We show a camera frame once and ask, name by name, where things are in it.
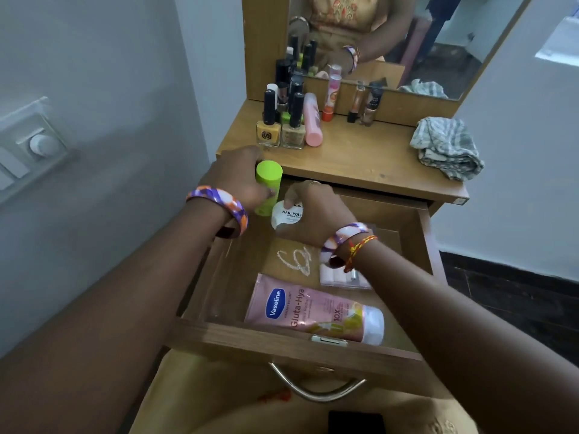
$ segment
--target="pink bottle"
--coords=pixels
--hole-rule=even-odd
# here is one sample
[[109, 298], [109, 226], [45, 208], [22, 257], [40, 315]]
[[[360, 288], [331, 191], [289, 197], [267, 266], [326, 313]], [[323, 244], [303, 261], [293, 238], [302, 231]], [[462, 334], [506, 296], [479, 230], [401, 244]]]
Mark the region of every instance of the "pink bottle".
[[306, 125], [306, 143], [319, 146], [324, 137], [320, 128], [320, 111], [315, 94], [307, 93], [303, 99], [303, 123]]

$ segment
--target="white wall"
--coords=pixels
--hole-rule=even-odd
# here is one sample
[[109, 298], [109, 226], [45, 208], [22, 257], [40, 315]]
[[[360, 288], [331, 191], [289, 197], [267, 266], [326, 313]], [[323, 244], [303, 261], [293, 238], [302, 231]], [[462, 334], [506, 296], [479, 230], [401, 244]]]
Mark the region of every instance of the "white wall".
[[207, 152], [215, 159], [245, 101], [242, 0], [175, 0]]
[[484, 61], [523, 0], [488, 0], [472, 24], [474, 39], [466, 50]]
[[534, 57], [576, 0], [533, 0], [461, 105], [486, 169], [441, 249], [579, 281], [579, 69]]
[[76, 159], [0, 206], [0, 355], [179, 210], [208, 167], [174, 0], [2, 0], [0, 115], [41, 96]]

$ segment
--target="makeup bottle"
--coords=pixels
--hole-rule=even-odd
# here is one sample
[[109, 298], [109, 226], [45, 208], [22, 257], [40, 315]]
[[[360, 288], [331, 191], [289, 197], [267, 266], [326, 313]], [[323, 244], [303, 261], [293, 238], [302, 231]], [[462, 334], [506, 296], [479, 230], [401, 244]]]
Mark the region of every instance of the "makeup bottle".
[[278, 59], [276, 61], [276, 84], [281, 82], [289, 83], [291, 78], [291, 62], [287, 59]]
[[289, 87], [288, 110], [281, 115], [281, 123], [289, 123], [290, 116], [293, 111], [293, 98], [296, 93], [303, 91], [303, 78], [292, 76], [292, 83]]
[[293, 96], [292, 112], [289, 123], [281, 127], [281, 146], [289, 149], [303, 149], [306, 127], [301, 124], [303, 111], [303, 94]]
[[281, 123], [281, 116], [288, 110], [288, 90], [290, 84], [287, 82], [279, 82], [277, 85], [277, 110], [276, 122]]
[[266, 90], [264, 94], [264, 119], [257, 122], [257, 144], [268, 147], [280, 145], [281, 125], [276, 123], [276, 92]]
[[260, 161], [255, 168], [255, 180], [258, 183], [265, 184], [275, 191], [275, 195], [266, 199], [257, 209], [255, 214], [258, 216], [271, 216], [273, 206], [277, 203], [277, 197], [280, 193], [281, 176], [284, 171], [279, 165], [272, 160]]
[[382, 99], [382, 88], [380, 86], [374, 87], [370, 90], [368, 94], [368, 100], [366, 101], [366, 108], [364, 109], [364, 114], [360, 118], [360, 124], [363, 126], [370, 126], [374, 122], [374, 117], [376, 116], [376, 111], [380, 105], [380, 100]]
[[356, 92], [354, 93], [354, 100], [352, 101], [352, 107], [350, 108], [350, 112], [348, 112], [348, 123], [354, 123], [358, 118], [358, 113], [360, 111], [360, 105], [362, 103], [362, 99], [364, 98], [364, 92], [366, 91], [366, 87], [364, 86], [364, 82], [359, 80], [358, 86], [356, 87]]
[[301, 69], [308, 73], [310, 66], [312, 66], [312, 45], [308, 44], [303, 48], [303, 58]]
[[315, 52], [318, 49], [318, 42], [313, 39], [310, 41], [310, 45], [312, 49], [310, 50], [310, 69], [308, 70], [308, 74], [315, 76], [318, 73], [318, 67], [315, 65]]
[[328, 94], [324, 110], [322, 112], [323, 121], [331, 121], [334, 116], [334, 107], [336, 106], [337, 92], [340, 90], [340, 83], [342, 82], [342, 67], [339, 65], [332, 65], [329, 68], [328, 80]]
[[320, 111], [318, 99], [313, 93], [306, 93], [303, 98], [303, 124], [306, 127], [306, 143], [319, 146], [324, 139], [320, 127]]

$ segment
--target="purple bangle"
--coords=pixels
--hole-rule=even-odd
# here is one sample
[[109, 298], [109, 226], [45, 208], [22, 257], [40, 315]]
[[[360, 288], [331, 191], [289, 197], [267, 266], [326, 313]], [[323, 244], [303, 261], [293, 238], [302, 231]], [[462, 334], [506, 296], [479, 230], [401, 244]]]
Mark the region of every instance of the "purple bangle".
[[346, 263], [340, 257], [334, 255], [337, 248], [352, 236], [359, 233], [367, 233], [369, 231], [370, 229], [366, 224], [362, 224], [361, 222], [352, 222], [351, 224], [340, 228], [330, 239], [325, 241], [320, 254], [321, 262], [330, 268], [343, 267]]
[[197, 189], [190, 192], [185, 198], [185, 202], [191, 200], [192, 198], [206, 198], [214, 203], [224, 207], [229, 213], [233, 215], [237, 223], [239, 224], [239, 230], [230, 232], [231, 228], [222, 227], [216, 234], [217, 237], [221, 238], [235, 238], [241, 236], [244, 231], [246, 231], [249, 225], [249, 218], [247, 217], [247, 212], [243, 208], [239, 200], [232, 196], [229, 192], [222, 189], [215, 189], [209, 186], [199, 186]]

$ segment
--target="checkered cloth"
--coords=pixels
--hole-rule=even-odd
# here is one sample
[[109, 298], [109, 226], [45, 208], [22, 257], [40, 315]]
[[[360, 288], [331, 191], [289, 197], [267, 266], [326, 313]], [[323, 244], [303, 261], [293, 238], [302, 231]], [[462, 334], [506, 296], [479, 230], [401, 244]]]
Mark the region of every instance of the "checkered cloth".
[[408, 91], [409, 93], [422, 94], [425, 96], [440, 97], [448, 99], [444, 94], [442, 85], [436, 82], [420, 82], [420, 79], [414, 79], [410, 85], [404, 85], [399, 88], [400, 91]]
[[418, 159], [422, 164], [439, 168], [451, 179], [470, 180], [485, 167], [472, 136], [457, 118], [423, 118], [410, 145], [419, 150]]

